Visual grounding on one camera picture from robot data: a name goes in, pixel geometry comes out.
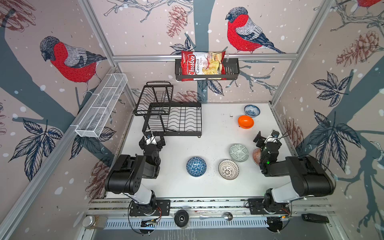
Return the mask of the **red orange patterned bowl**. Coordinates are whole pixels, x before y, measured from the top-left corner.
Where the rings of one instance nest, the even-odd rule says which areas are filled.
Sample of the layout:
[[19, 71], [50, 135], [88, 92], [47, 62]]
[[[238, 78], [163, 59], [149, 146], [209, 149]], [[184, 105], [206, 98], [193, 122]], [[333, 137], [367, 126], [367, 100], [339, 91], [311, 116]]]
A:
[[261, 160], [261, 150], [262, 149], [260, 149], [260, 148], [256, 148], [253, 150], [253, 153], [252, 153], [253, 161], [258, 166], [260, 165], [260, 160]]

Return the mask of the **black wire dish rack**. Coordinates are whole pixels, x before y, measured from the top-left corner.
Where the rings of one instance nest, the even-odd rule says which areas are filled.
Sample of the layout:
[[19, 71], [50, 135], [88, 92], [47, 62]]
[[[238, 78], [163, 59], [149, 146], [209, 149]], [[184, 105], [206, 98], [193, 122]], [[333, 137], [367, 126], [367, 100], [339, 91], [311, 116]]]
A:
[[134, 114], [144, 118], [142, 132], [154, 136], [202, 136], [202, 104], [173, 101], [170, 82], [147, 82]]

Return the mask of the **brown white patterned bowl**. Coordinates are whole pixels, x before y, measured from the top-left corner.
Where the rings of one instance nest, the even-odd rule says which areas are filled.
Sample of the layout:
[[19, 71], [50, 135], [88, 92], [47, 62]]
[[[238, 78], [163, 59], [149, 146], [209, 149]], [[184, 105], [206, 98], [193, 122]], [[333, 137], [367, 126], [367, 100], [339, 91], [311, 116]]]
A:
[[236, 179], [240, 172], [238, 165], [231, 160], [221, 161], [219, 164], [218, 170], [221, 177], [223, 177], [226, 180]]

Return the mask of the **blue triangle patterned bowl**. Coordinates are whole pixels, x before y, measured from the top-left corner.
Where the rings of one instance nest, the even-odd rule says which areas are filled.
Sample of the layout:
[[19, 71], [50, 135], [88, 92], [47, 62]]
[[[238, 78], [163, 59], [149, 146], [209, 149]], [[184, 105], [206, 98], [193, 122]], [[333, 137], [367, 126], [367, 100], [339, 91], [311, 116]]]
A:
[[187, 161], [186, 169], [192, 177], [201, 177], [207, 170], [207, 164], [200, 157], [193, 157]]

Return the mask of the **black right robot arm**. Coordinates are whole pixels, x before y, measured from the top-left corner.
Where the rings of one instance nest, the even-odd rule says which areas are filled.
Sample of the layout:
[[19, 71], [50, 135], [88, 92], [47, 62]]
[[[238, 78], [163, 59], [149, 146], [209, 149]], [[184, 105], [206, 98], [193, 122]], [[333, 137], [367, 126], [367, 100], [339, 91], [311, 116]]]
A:
[[265, 177], [289, 176], [290, 182], [273, 189], [268, 189], [261, 206], [268, 214], [288, 210], [288, 203], [304, 197], [325, 197], [333, 194], [336, 184], [333, 183], [321, 163], [312, 156], [288, 156], [278, 161], [282, 143], [280, 133], [273, 130], [265, 138], [258, 132], [254, 138], [256, 147], [260, 149], [259, 167]]

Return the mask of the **green patterned bowl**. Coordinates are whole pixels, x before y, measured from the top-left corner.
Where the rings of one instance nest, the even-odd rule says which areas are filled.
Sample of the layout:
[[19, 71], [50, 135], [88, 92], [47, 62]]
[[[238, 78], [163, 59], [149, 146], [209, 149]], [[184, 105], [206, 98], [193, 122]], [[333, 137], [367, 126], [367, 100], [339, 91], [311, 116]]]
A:
[[239, 163], [245, 162], [249, 158], [248, 149], [241, 144], [233, 144], [229, 148], [229, 154], [233, 161], [239, 162]]

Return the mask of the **orange plastic bowl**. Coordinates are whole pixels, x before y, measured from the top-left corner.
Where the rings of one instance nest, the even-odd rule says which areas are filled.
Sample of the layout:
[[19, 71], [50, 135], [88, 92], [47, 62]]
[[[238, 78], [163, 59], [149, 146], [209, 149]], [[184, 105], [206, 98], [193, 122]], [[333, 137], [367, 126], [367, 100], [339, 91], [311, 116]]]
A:
[[250, 129], [254, 126], [254, 124], [254, 120], [247, 115], [243, 115], [238, 118], [238, 125], [240, 128]]

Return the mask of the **blue floral white bowl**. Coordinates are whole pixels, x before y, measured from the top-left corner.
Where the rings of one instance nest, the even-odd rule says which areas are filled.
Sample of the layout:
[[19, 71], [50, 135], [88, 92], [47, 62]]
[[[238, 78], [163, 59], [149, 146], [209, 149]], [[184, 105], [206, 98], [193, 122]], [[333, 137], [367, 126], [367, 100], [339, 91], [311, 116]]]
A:
[[244, 107], [244, 112], [247, 116], [251, 118], [255, 118], [260, 115], [261, 111], [260, 109], [255, 105], [246, 105]]

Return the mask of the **black round tape roll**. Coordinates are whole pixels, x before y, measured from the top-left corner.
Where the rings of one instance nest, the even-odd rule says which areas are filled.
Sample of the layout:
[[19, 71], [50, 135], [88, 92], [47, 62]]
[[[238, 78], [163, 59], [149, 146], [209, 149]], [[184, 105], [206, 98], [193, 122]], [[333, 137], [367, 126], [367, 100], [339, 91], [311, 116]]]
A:
[[189, 214], [186, 210], [178, 210], [174, 216], [174, 222], [177, 227], [185, 229], [189, 224]]

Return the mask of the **black remote device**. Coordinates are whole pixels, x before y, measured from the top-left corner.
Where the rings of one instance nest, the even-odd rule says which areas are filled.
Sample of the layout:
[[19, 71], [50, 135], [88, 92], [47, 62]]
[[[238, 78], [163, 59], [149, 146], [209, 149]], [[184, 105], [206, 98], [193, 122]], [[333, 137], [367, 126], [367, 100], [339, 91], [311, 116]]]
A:
[[318, 215], [318, 214], [302, 214], [302, 219], [305, 222], [319, 223], [319, 224], [328, 224], [330, 222], [328, 217]]

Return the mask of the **glass jar metal lid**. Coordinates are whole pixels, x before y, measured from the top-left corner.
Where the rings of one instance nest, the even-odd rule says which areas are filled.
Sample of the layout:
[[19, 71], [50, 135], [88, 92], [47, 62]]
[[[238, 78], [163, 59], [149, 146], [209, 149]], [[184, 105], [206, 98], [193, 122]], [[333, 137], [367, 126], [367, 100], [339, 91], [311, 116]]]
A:
[[107, 225], [108, 218], [100, 215], [88, 215], [83, 219], [82, 225], [85, 229], [102, 230]]

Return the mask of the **red cassava chips bag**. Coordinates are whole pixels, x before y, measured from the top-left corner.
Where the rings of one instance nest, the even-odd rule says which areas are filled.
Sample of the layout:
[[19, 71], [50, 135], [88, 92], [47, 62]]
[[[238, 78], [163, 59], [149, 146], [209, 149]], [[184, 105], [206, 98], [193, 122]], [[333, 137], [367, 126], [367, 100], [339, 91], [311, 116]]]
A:
[[181, 68], [183, 76], [224, 75], [224, 52], [182, 51]]

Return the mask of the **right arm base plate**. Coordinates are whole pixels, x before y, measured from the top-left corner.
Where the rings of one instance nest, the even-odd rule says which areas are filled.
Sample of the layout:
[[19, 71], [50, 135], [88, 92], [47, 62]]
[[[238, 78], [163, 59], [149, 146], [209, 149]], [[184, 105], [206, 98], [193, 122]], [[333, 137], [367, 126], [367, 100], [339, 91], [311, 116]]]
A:
[[262, 198], [248, 199], [245, 207], [250, 210], [251, 215], [290, 215], [291, 209], [287, 203], [267, 203]]

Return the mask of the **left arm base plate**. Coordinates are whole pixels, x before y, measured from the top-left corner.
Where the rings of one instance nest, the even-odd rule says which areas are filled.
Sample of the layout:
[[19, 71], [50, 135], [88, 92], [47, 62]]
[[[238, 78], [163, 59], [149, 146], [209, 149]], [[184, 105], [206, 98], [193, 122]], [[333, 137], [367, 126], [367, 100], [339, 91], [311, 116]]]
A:
[[170, 200], [156, 200], [148, 205], [139, 205], [132, 201], [129, 207], [130, 217], [159, 217], [170, 214]]

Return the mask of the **dark wall shelf basket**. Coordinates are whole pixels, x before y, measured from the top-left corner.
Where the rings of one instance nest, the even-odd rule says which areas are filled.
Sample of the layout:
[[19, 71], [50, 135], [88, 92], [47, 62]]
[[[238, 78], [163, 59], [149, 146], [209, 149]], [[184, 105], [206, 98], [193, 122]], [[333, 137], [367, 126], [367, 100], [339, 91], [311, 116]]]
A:
[[198, 62], [193, 66], [183, 64], [181, 59], [176, 60], [175, 75], [177, 81], [202, 81], [202, 80], [236, 80], [240, 74], [238, 59], [225, 58], [222, 62]]

